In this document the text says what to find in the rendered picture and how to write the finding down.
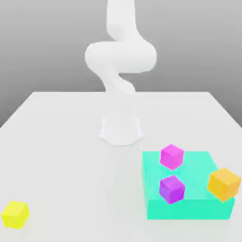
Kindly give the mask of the small magenta cube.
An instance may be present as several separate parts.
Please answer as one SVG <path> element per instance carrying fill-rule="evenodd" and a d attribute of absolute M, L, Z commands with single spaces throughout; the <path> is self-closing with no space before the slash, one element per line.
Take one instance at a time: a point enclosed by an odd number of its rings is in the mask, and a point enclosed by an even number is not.
<path fill-rule="evenodd" d="M 170 144 L 161 149 L 160 164 L 170 170 L 175 170 L 183 164 L 184 150 Z"/>

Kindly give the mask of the small purple cube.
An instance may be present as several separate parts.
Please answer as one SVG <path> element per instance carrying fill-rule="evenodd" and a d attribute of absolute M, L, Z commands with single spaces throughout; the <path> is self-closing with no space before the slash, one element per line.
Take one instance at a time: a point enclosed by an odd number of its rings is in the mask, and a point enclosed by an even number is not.
<path fill-rule="evenodd" d="M 184 199 L 185 184 L 172 175 L 160 181 L 159 194 L 170 205 Z"/>

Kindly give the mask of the small orange cube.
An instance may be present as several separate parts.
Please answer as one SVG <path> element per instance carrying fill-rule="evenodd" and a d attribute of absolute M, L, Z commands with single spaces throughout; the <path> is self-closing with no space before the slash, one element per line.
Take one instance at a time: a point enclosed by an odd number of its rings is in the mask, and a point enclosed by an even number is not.
<path fill-rule="evenodd" d="M 238 193 L 240 184 L 239 176 L 221 168 L 210 174 L 207 189 L 220 201 L 226 202 Z"/>

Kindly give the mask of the small yellow cube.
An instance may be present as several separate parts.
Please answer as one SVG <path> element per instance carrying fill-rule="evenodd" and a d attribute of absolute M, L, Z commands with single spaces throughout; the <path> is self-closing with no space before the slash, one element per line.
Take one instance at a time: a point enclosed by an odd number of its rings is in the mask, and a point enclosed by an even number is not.
<path fill-rule="evenodd" d="M 1 213 L 5 227 L 22 229 L 29 218 L 27 203 L 20 201 L 10 201 Z"/>

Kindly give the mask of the large turquoise box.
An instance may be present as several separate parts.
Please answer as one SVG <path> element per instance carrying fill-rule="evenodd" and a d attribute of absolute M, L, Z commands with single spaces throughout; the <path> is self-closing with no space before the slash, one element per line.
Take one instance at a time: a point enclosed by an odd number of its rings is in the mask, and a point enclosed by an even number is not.
<path fill-rule="evenodd" d="M 159 151 L 142 152 L 142 181 L 148 219 L 229 219 L 235 199 L 221 202 L 207 190 L 217 166 L 208 151 L 186 151 L 174 171 L 160 164 Z M 185 184 L 184 198 L 168 204 L 160 195 L 160 181 L 175 175 Z"/>

